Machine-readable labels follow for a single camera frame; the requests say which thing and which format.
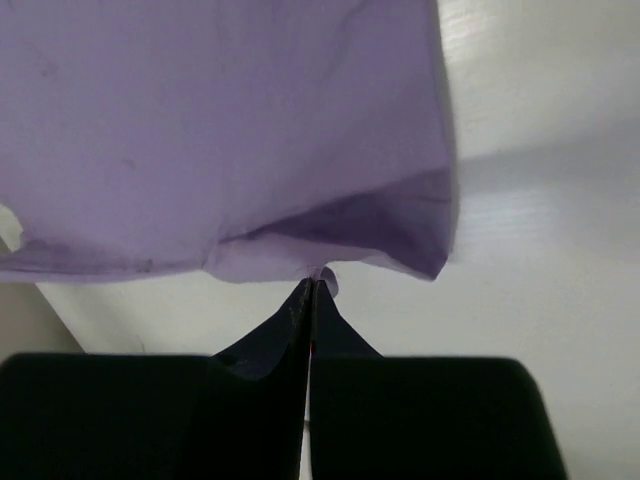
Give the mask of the purple t-shirt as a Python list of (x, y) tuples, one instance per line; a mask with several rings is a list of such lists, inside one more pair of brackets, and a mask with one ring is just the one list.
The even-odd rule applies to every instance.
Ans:
[(5, 1), (1, 277), (434, 279), (444, 80), (433, 1)]

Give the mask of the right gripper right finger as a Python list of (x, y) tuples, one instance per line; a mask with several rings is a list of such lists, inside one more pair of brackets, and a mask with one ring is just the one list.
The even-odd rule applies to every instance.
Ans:
[(564, 479), (540, 390), (517, 360), (387, 357), (315, 287), (310, 362), (316, 479)]

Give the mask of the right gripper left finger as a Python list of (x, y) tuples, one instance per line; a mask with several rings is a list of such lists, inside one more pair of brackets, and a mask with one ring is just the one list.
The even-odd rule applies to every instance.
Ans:
[(213, 356), (21, 353), (1, 366), (5, 479), (295, 479), (313, 284)]

